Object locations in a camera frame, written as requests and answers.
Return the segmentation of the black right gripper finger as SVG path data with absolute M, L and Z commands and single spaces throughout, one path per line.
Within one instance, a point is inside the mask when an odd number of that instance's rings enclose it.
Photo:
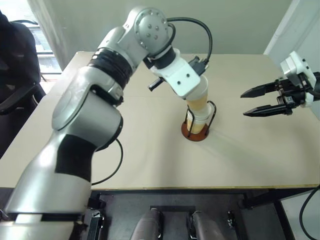
M 287 107 L 285 104 L 278 105 L 264 105 L 253 108 L 243 113 L 247 117 L 269 117 L 287 113 Z
M 256 98 L 259 96 L 264 96 L 267 93 L 275 92 L 277 90 L 275 83 L 262 84 L 256 87 L 253 87 L 245 91 L 240 97 L 241 98 Z

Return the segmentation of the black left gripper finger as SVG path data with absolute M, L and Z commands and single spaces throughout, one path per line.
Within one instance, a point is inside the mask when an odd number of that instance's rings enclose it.
M 154 82 L 152 82 L 149 86 L 148 89 L 150 91 L 153 91 L 154 89 L 156 89 L 159 85 L 161 85 L 163 83 L 163 78 L 162 77 L 158 77 Z

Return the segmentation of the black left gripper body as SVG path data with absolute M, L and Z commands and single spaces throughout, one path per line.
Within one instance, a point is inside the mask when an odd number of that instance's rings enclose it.
M 188 64 L 198 75 L 202 75 L 206 71 L 205 61 L 200 61 L 200 58 L 198 56 L 195 56 L 192 60 L 188 62 Z

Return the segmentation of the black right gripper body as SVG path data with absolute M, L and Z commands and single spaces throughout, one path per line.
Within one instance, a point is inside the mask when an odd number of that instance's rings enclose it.
M 275 115 L 291 115 L 293 109 L 297 107 L 308 108 L 313 103 L 313 95 L 308 77 L 304 73 L 297 75 L 298 85 L 294 85 L 289 79 L 277 79 L 275 89 L 278 91 L 278 105 L 276 105 Z

